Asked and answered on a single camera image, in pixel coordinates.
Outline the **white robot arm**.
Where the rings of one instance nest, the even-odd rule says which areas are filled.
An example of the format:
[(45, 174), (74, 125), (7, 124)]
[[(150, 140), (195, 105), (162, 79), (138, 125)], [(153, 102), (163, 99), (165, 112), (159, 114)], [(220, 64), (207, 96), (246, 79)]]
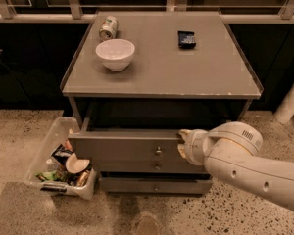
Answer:
[(178, 131), (177, 149), (214, 179), (294, 212), (294, 82), (275, 111)]

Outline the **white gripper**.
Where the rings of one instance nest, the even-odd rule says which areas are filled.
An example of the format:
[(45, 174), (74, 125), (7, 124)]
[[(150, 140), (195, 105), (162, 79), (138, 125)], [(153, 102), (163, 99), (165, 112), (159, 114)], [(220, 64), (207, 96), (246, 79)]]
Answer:
[(184, 144), (178, 144), (177, 149), (180, 155), (193, 165), (205, 164), (218, 139), (214, 131), (200, 129), (180, 129), (179, 135), (184, 140)]

